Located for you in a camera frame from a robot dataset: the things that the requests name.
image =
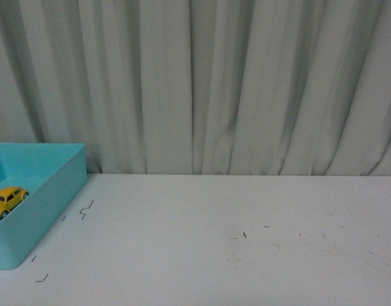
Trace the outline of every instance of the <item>plastic tray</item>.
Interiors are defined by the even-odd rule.
[[[0,189],[29,191],[0,220],[0,269],[23,262],[86,180],[83,144],[0,143]]]

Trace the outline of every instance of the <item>teal tray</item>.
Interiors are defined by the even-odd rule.
[[[29,191],[0,220],[0,269],[24,261],[86,180],[83,144],[0,143],[0,189]]]

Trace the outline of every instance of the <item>table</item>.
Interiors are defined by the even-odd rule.
[[[391,177],[89,175],[0,305],[391,306]]]

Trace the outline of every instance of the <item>black mark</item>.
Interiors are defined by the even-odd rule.
[[[43,278],[43,280],[36,280],[35,282],[44,282],[45,279],[47,279],[48,275],[49,275],[49,273],[46,274],[46,276]]]
[[[92,207],[93,201],[94,201],[94,200],[91,201],[91,204],[89,205],[89,207],[85,207],[85,208],[82,208],[82,209],[80,210],[79,214],[83,215],[82,220],[83,220],[83,218],[84,218],[85,215],[86,215],[86,214],[83,213],[82,211],[83,211],[84,209],[90,209],[90,208]]]

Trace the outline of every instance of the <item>white curtain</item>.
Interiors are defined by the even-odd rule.
[[[391,1],[0,0],[0,142],[90,172],[391,175]]]

